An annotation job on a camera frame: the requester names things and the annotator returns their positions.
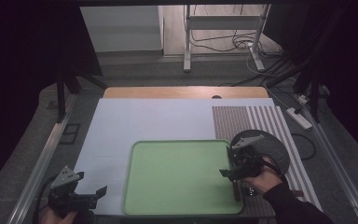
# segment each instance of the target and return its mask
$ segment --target green plastic tray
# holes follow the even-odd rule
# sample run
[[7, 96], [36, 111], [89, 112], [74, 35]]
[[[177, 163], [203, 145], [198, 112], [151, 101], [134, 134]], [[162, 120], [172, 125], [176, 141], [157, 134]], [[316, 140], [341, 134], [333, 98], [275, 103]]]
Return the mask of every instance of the green plastic tray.
[[134, 144], [123, 210], [128, 215], [237, 214], [225, 140], [141, 141]]

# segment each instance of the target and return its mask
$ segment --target white wall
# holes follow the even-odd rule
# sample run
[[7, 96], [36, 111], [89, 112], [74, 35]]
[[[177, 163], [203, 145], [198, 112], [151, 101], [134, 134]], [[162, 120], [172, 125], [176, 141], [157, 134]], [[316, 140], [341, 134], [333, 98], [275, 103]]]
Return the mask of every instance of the white wall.
[[82, 7], [96, 52], [162, 49], [158, 6]]

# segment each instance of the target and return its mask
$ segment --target table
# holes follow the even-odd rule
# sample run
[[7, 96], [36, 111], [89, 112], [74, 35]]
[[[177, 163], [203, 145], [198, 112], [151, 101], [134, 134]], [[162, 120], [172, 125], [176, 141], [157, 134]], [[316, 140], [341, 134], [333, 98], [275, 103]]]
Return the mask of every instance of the table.
[[[215, 95], [223, 99], [212, 99]], [[135, 142], [230, 141], [246, 129], [270, 132], [285, 143], [291, 159], [287, 173], [291, 188], [304, 192], [300, 200], [321, 208], [282, 111], [260, 87], [108, 88], [98, 103], [76, 163], [75, 170], [85, 172], [76, 193], [85, 194], [108, 185], [95, 214], [126, 216], [121, 204], [131, 146]], [[241, 217], [274, 216], [261, 197], [247, 197], [245, 204]]]

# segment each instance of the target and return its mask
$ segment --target human hand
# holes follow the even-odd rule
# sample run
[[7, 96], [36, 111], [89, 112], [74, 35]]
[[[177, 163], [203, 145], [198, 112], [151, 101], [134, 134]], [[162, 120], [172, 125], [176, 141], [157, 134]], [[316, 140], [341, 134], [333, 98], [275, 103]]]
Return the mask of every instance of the human hand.
[[249, 183], [259, 194], [263, 195], [273, 187], [282, 183], [281, 179], [271, 168], [263, 166], [261, 174], [256, 177], [246, 177], [242, 181]]
[[69, 212], [65, 218], [61, 218], [50, 207], [47, 208], [45, 215], [42, 217], [42, 224], [72, 224], [77, 212]]

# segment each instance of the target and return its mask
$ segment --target striped fabric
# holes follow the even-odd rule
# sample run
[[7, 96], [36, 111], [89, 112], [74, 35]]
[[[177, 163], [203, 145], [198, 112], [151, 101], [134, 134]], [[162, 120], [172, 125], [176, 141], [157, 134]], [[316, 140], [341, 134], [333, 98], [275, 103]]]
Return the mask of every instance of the striped fabric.
[[[237, 133], [257, 129], [281, 140], [290, 156], [286, 173], [290, 189], [302, 190], [304, 197], [298, 199], [313, 203], [322, 210], [278, 106], [213, 106], [212, 110], [216, 139], [230, 142]], [[261, 196], [244, 196], [242, 214], [247, 217], [274, 216], [272, 207]]]

